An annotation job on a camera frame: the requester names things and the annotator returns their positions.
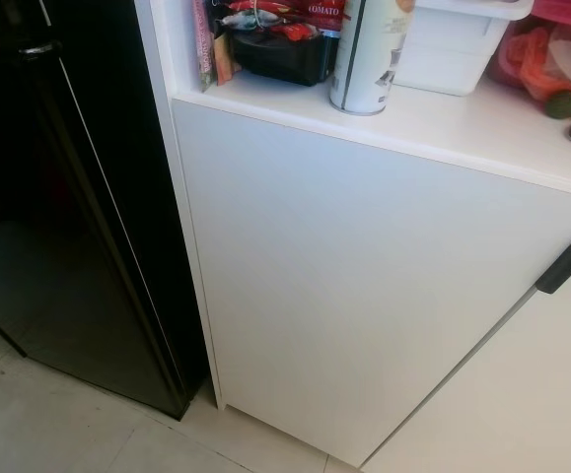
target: food packet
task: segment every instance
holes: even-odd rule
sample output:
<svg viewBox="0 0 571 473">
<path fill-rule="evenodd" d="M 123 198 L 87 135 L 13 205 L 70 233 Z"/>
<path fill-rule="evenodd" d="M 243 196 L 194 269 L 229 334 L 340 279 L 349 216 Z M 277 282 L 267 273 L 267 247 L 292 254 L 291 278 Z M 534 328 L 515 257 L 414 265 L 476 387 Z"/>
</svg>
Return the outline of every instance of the food packet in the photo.
<svg viewBox="0 0 571 473">
<path fill-rule="evenodd" d="M 241 67 L 233 60 L 222 19 L 228 15 L 226 6 L 214 0 L 192 0 L 195 43 L 202 92 L 212 83 L 221 86 L 233 78 Z"/>
<path fill-rule="evenodd" d="M 344 0 L 221 0 L 217 5 L 229 9 L 221 23 L 233 31 L 275 28 L 283 33 L 291 31 L 292 38 L 308 38 L 310 35 L 301 28 L 283 27 L 304 24 L 310 32 L 331 37 L 339 37 L 342 28 Z"/>
<path fill-rule="evenodd" d="M 208 28 L 208 17 L 203 0 L 193 0 L 193 21 L 195 23 L 199 82 L 202 92 L 205 92 L 217 80 L 217 77 L 213 68 L 213 41 Z"/>
</svg>

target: shelf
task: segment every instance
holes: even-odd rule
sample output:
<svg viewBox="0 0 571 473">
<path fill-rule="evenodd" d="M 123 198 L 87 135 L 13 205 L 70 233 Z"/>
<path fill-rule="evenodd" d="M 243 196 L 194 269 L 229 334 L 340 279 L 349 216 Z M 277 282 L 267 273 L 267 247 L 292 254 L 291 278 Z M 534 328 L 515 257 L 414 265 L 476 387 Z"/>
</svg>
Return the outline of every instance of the shelf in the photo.
<svg viewBox="0 0 571 473">
<path fill-rule="evenodd" d="M 570 121 L 544 116 L 523 91 L 488 79 L 465 98 L 393 86 L 388 108 L 364 117 L 332 108 L 328 84 L 306 88 L 247 72 L 175 100 L 571 193 Z"/>
</svg>

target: tile floor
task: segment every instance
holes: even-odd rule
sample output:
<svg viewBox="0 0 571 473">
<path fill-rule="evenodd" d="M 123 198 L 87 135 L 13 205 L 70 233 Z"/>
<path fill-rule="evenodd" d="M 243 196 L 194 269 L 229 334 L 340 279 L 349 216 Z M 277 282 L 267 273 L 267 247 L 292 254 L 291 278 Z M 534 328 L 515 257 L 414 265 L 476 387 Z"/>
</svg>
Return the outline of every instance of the tile floor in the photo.
<svg viewBox="0 0 571 473">
<path fill-rule="evenodd" d="M 20 358 L 0 339 L 0 473 L 353 473 L 209 385 L 181 422 Z"/>
</svg>

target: black handle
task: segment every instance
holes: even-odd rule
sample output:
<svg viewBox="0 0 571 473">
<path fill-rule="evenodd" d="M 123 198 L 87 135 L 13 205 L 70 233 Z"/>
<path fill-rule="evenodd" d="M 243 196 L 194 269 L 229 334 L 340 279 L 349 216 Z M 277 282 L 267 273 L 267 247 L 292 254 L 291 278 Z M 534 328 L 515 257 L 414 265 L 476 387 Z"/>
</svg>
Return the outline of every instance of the black handle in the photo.
<svg viewBox="0 0 571 473">
<path fill-rule="evenodd" d="M 547 294 L 554 292 L 561 287 L 571 276 L 571 243 L 563 253 L 552 263 L 552 265 L 541 275 L 535 287 Z"/>
</svg>

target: white plastic container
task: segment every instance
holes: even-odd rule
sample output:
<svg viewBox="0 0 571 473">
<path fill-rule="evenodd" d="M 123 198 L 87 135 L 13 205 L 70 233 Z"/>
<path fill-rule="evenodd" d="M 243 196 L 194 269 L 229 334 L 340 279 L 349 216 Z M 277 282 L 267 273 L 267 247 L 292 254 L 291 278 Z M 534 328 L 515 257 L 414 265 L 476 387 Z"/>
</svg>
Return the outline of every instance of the white plastic container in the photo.
<svg viewBox="0 0 571 473">
<path fill-rule="evenodd" d="M 417 0 L 394 83 L 466 96 L 475 89 L 509 23 L 534 0 Z"/>
</svg>

